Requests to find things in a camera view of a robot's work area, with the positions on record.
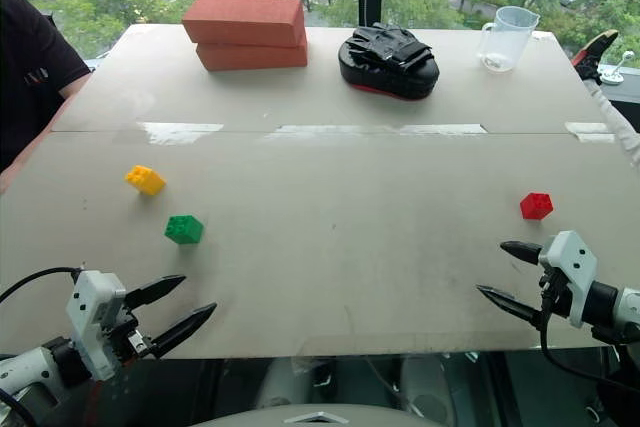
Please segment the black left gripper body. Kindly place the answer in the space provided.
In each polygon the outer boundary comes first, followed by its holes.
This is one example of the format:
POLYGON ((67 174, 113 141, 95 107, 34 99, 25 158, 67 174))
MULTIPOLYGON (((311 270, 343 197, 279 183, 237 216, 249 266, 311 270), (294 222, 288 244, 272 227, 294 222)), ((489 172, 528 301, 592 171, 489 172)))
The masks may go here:
POLYGON ((145 337, 138 327, 138 319, 124 299, 109 311, 101 329, 108 350, 118 362, 128 363, 150 353, 150 338, 145 337))

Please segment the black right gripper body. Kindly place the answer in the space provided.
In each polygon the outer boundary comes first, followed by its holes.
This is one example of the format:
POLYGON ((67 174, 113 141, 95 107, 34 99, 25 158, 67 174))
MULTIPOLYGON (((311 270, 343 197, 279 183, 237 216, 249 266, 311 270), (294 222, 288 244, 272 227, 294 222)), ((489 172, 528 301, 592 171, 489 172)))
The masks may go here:
POLYGON ((569 316, 571 291, 568 283, 569 279, 561 270, 552 270, 540 278, 542 318, 549 318, 552 314, 563 318, 569 316))

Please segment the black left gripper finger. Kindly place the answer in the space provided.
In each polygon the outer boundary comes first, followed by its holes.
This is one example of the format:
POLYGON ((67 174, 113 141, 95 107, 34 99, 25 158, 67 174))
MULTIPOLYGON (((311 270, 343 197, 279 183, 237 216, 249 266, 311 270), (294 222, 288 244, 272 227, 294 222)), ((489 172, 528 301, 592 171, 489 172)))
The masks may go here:
POLYGON ((216 308, 217 303, 213 302, 193 310, 167 331, 154 338, 151 341, 150 353, 155 358, 163 357, 191 337, 211 317, 216 308))
POLYGON ((168 275, 128 292, 124 298, 127 309, 137 309, 165 297, 186 279, 185 275, 168 275))

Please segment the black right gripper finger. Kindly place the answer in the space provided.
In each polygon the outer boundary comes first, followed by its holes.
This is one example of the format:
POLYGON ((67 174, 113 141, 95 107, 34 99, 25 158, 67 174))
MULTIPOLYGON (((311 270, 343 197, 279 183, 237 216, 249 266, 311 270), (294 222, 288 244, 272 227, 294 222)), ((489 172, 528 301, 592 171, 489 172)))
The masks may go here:
POLYGON ((539 263, 539 255, 542 251, 542 246, 539 244, 517 240, 501 242, 499 247, 509 255, 532 265, 539 263))
POLYGON ((524 320, 535 329, 540 327, 541 312, 539 310, 518 301, 510 294, 502 292, 494 287, 477 285, 476 288, 499 309, 514 317, 524 320))

